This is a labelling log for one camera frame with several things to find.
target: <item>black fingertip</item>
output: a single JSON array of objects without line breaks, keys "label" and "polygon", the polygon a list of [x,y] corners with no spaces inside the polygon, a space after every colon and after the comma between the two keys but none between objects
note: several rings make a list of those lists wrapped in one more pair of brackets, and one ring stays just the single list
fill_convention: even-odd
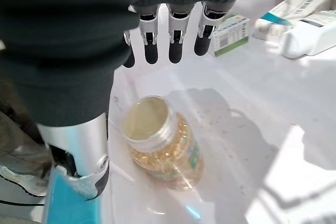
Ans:
[{"label": "black fingertip", "polygon": [[132,49],[132,46],[130,47],[131,48],[131,54],[130,56],[128,57],[127,61],[124,63],[124,66],[126,68],[131,68],[134,66],[135,64],[135,58],[134,58],[134,53],[133,53],[133,49]]},{"label": "black fingertip", "polygon": [[211,39],[208,39],[206,37],[200,38],[199,36],[196,37],[195,47],[194,51],[195,54],[198,56],[205,55],[206,52],[209,50]]},{"label": "black fingertip", "polygon": [[178,41],[169,45],[169,60],[171,63],[179,63],[182,58],[182,45]]},{"label": "black fingertip", "polygon": [[157,53],[157,45],[153,45],[152,43],[148,43],[148,45],[145,45],[145,57],[146,57],[146,61],[149,64],[155,64],[157,62],[157,57],[158,53]]}]

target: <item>black cable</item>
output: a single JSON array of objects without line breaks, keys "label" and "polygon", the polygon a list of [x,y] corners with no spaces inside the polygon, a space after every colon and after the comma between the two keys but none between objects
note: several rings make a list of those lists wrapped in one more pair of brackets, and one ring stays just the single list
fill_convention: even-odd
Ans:
[{"label": "black cable", "polygon": [[44,204],[26,204],[26,203],[17,203],[11,201],[5,201],[0,199],[0,204],[6,204],[11,206],[22,206],[22,207],[42,207]]}]

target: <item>person's leg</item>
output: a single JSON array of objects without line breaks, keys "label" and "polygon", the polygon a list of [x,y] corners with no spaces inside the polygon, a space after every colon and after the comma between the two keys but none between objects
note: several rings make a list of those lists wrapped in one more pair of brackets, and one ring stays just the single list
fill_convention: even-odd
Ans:
[{"label": "person's leg", "polygon": [[15,91],[0,80],[0,176],[44,196],[51,159]]}]

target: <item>black sleeve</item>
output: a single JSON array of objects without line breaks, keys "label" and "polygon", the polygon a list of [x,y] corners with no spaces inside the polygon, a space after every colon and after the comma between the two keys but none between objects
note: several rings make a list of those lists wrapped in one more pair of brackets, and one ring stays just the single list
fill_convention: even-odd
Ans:
[{"label": "black sleeve", "polygon": [[87,122],[106,111],[114,69],[130,55],[127,11],[158,3],[235,0],[0,0],[0,71],[43,125]]}]

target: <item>white bottle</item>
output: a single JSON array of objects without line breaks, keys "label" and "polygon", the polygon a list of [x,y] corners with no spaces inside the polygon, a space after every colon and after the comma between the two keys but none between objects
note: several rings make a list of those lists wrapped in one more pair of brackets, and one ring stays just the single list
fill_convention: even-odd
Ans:
[{"label": "white bottle", "polygon": [[336,10],[323,10],[298,21],[280,40],[281,53],[287,58],[316,55],[336,46]]}]

